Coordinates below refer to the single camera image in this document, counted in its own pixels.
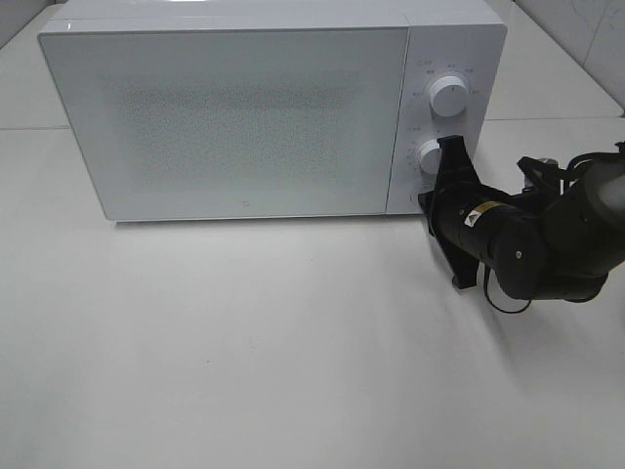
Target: microwave door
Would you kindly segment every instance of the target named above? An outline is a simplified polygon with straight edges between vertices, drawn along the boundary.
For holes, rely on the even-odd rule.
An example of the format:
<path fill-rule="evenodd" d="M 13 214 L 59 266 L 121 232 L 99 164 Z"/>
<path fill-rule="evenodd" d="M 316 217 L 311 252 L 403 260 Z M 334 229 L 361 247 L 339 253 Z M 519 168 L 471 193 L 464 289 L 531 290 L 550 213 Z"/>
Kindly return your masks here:
<path fill-rule="evenodd" d="M 406 28 L 41 38 L 106 217 L 385 213 Z"/>

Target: microwave control panel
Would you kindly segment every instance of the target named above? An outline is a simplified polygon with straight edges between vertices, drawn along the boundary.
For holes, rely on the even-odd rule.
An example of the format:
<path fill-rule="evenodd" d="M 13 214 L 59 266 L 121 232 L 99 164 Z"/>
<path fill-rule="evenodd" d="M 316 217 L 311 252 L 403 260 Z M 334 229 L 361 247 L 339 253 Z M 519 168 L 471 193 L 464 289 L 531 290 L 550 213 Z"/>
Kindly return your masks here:
<path fill-rule="evenodd" d="M 506 35 L 503 24 L 409 29 L 387 214 L 421 213 L 434 187 L 437 139 L 462 135 L 473 157 Z"/>

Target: white knob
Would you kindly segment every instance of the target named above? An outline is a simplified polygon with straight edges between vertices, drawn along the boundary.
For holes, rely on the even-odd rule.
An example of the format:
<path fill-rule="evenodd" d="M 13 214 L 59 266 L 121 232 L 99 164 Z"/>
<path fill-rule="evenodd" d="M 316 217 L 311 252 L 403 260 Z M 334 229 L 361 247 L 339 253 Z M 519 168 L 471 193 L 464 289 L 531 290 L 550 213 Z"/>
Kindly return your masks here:
<path fill-rule="evenodd" d="M 428 174 L 436 174 L 440 164 L 440 146 L 436 140 L 428 140 L 417 150 L 418 163 Z"/>
<path fill-rule="evenodd" d="M 430 105 L 442 117 L 459 114 L 467 106 L 469 90 L 465 81 L 456 75 L 445 75 L 430 85 Z"/>

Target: microwave top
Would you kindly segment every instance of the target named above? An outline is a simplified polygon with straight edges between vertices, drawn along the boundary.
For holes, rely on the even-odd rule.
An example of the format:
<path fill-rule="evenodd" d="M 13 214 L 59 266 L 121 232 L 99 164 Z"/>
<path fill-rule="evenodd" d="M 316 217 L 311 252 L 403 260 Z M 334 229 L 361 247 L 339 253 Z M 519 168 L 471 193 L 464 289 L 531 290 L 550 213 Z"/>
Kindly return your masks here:
<path fill-rule="evenodd" d="M 491 24 L 483 0 L 69 0 L 42 33 Z"/>

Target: yellow label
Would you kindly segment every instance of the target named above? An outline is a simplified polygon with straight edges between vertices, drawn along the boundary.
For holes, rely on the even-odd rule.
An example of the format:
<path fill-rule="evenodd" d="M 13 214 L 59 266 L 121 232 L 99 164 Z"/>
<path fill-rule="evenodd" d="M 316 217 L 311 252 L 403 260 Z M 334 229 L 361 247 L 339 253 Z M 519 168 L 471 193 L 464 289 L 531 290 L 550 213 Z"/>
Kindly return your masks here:
<path fill-rule="evenodd" d="M 474 208 L 471 213 L 469 213 L 469 215 L 467 215 L 467 218 L 465 219 L 465 225 L 472 228 L 478 221 L 479 217 L 481 217 L 485 212 L 493 207 L 496 207 L 497 205 L 503 205 L 503 203 L 496 202 L 494 200 L 488 200 L 487 202 L 481 203 L 476 208 Z"/>

